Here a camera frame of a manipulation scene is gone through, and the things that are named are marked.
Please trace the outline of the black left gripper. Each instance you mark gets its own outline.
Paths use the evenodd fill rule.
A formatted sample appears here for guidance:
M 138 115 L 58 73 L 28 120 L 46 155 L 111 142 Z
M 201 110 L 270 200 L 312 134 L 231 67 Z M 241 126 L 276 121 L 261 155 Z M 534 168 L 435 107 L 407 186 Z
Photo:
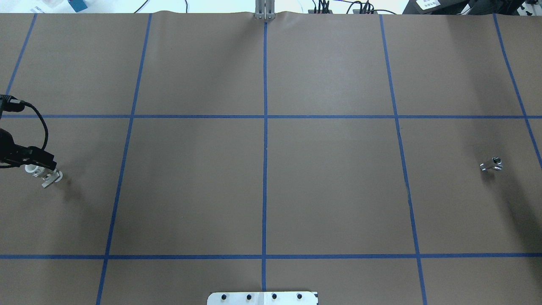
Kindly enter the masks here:
M 50 170 L 57 168 L 53 154 L 39 147 L 15 144 L 11 133 L 4 129 L 0 130 L 0 162 L 2 169 L 23 165 L 35 165 Z

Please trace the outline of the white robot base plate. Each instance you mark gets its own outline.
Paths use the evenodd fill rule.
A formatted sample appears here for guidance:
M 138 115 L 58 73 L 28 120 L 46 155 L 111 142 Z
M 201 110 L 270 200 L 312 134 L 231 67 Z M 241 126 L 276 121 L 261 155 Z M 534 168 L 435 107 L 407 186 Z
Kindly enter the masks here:
M 211 293 L 207 305 L 318 305 L 311 291 L 254 291 Z

